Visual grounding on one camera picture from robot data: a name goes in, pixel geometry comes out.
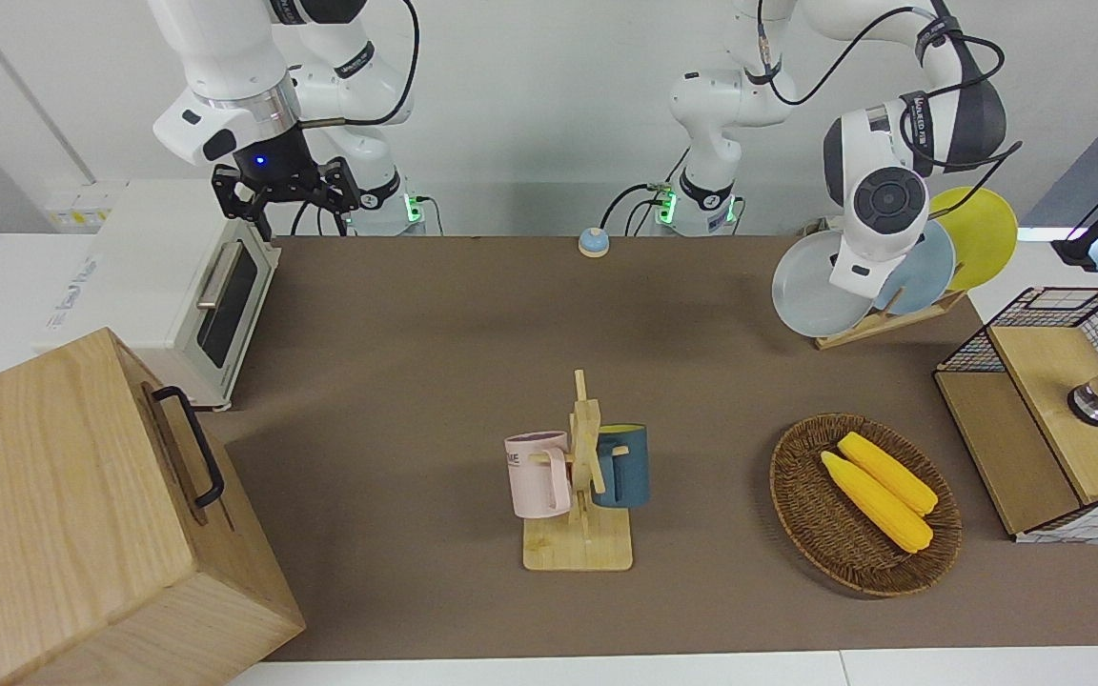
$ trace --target tray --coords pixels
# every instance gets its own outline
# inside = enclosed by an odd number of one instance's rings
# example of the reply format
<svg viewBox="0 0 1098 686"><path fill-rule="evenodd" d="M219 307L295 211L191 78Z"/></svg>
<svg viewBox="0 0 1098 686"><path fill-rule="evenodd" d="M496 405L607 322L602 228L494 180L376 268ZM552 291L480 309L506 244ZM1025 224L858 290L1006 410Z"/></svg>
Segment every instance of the tray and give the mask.
<svg viewBox="0 0 1098 686"><path fill-rule="evenodd" d="M837 442L851 430L934 490L938 505L927 516L934 538L927 550L901 551L829 479L820 451L841 454ZM770 494L798 551L833 581L869 596L905 596L933 586L955 563L963 541L960 511L943 475L909 440L859 415L818 415L792 426L774 449Z"/></svg>

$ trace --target yellow corn cob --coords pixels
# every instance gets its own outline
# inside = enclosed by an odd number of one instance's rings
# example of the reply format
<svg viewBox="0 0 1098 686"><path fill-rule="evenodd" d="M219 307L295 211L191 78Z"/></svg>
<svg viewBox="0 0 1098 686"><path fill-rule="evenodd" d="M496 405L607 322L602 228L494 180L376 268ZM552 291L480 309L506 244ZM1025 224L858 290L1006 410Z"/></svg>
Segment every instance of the yellow corn cob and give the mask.
<svg viewBox="0 0 1098 686"><path fill-rule="evenodd" d="M887 487L879 486L870 474L858 464L841 459L832 452L820 452L828 476L849 495L858 508L865 514L881 531L892 538L893 543L904 552L918 552L929 546L934 532L918 513L901 503Z"/></svg>
<svg viewBox="0 0 1098 686"><path fill-rule="evenodd" d="M934 495L931 487L925 485L922 480L914 476L906 465L900 464L896 458L884 452L884 449L863 435L851 430L837 443L837 447L841 448L841 452L845 452L851 463L860 465L863 472L870 473L893 495L898 496L901 503L909 505L915 513L928 516L934 511L938 495Z"/></svg>

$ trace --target yellow plate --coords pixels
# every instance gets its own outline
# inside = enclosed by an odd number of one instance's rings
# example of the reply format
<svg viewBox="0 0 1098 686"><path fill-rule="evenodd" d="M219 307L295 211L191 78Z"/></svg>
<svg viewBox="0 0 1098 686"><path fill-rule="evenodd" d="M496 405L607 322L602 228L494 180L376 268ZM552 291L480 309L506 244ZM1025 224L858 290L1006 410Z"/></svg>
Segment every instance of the yellow plate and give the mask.
<svg viewBox="0 0 1098 686"><path fill-rule="evenodd" d="M931 212L941 212L959 203L968 185L940 192L931 200ZM1019 221L1010 203L997 192L982 188L954 213L938 217L955 247L957 272L951 278L951 291L967 291L982 285L1006 268L1019 240Z"/></svg>

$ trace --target wooden box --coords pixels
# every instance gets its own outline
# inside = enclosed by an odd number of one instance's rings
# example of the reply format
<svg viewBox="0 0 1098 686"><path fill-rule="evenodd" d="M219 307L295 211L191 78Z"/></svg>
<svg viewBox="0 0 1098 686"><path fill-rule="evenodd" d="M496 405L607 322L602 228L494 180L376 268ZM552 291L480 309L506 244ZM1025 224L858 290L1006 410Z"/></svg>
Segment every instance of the wooden box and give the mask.
<svg viewBox="0 0 1098 686"><path fill-rule="evenodd" d="M1020 541L1098 541L1098 427L1066 404L1097 376L1097 350L1077 327L987 331L1000 371L934 379L1002 526Z"/></svg>
<svg viewBox="0 0 1098 686"><path fill-rule="evenodd" d="M0 373L0 683L226 683L302 630L227 453L156 391L109 329Z"/></svg>

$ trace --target green indicator light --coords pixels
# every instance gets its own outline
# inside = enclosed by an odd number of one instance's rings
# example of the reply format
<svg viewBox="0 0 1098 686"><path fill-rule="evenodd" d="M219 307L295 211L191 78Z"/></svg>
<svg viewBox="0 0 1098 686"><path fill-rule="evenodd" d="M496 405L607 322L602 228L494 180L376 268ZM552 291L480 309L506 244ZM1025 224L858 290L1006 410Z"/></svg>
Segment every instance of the green indicator light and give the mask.
<svg viewBox="0 0 1098 686"><path fill-rule="evenodd" d="M668 199L660 203L659 209L659 223L662 225L671 225L675 217L675 192L668 191Z"/></svg>
<svg viewBox="0 0 1098 686"><path fill-rule="evenodd" d="M418 206L417 201L410 198L408 192L405 194L405 214L410 223L423 221L423 209Z"/></svg>

